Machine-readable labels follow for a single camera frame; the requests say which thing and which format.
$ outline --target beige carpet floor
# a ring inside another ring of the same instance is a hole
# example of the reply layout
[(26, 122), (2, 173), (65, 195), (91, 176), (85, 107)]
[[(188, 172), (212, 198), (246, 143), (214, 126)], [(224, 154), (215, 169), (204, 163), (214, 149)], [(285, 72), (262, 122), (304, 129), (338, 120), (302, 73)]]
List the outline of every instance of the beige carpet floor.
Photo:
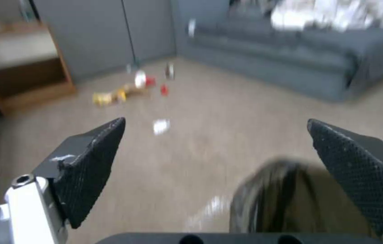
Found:
[[(166, 60), (144, 69), (164, 82)], [(0, 188), (30, 172), (66, 137), (116, 117), (127, 120), (111, 177), (69, 243), (92, 244), (130, 231), (227, 231), (238, 184), (277, 156), (322, 167), (306, 130), (309, 118), (383, 139), (383, 82), (360, 99), (330, 104), (275, 85), (181, 58), (168, 97), (97, 108), (93, 92), (132, 82), (111, 74), (78, 85), (78, 94), (0, 119)], [(153, 121), (170, 130), (153, 134)]]

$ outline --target white blanket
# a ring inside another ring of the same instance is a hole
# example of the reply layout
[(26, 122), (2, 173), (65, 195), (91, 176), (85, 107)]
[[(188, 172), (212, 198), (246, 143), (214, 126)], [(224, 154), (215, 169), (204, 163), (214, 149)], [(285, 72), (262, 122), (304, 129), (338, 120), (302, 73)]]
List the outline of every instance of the white blanket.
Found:
[(276, 29), (300, 31), (307, 26), (337, 31), (383, 27), (383, 0), (282, 0), (272, 11)]

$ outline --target couch cushion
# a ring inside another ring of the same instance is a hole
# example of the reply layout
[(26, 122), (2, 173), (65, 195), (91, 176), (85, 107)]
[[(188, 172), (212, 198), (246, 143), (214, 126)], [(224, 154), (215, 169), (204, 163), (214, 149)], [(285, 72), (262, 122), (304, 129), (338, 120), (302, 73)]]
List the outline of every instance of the couch cushion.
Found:
[(348, 77), (361, 81), (383, 77), (383, 29), (379, 28), (277, 31), (269, 18), (228, 18), (198, 23), (195, 42), (298, 65), (344, 69)]

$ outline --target wooden shelf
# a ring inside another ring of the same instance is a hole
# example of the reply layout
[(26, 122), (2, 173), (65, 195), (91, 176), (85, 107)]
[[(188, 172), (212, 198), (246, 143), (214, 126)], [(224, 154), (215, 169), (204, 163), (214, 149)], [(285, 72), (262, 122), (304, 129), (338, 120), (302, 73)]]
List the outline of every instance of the wooden shelf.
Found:
[(0, 32), (0, 111), (4, 115), (75, 93), (57, 45), (44, 25)]
[(62, 80), (54, 85), (47, 85), (7, 97), (3, 100), (3, 104), (8, 113), (13, 113), (21, 108), (30, 108), (41, 102), (60, 98), (74, 92), (76, 92), (75, 87), (66, 80)]

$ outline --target screw hole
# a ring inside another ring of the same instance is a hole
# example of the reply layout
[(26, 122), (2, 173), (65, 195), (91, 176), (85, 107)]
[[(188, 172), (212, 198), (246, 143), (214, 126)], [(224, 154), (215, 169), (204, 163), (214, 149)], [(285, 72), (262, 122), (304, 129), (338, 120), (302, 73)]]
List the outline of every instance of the screw hole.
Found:
[(283, 235), (277, 241), (277, 244), (303, 244), (299, 239), (292, 235)]
[(18, 179), (17, 179), (17, 183), (18, 183), (18, 184), (21, 184), (21, 183), (27, 182), (29, 179), (30, 179), (29, 176), (20, 176), (20, 177), (18, 177)]
[(179, 241), (179, 244), (204, 244), (204, 241), (196, 235), (186, 235)]

